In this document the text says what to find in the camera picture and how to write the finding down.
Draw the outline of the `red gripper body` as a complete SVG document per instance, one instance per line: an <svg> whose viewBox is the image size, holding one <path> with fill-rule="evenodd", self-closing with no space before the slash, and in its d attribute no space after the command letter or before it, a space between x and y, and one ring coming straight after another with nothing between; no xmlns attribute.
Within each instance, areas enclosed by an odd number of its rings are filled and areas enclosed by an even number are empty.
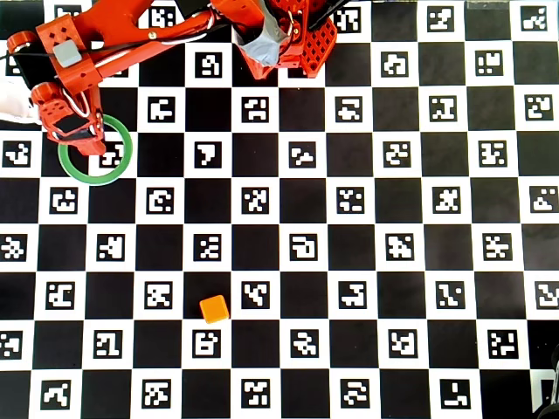
<svg viewBox="0 0 559 419"><path fill-rule="evenodd" d="M47 137L75 148L104 148L100 89L89 88L75 99L58 82L44 82L31 90L31 100Z"/></svg>

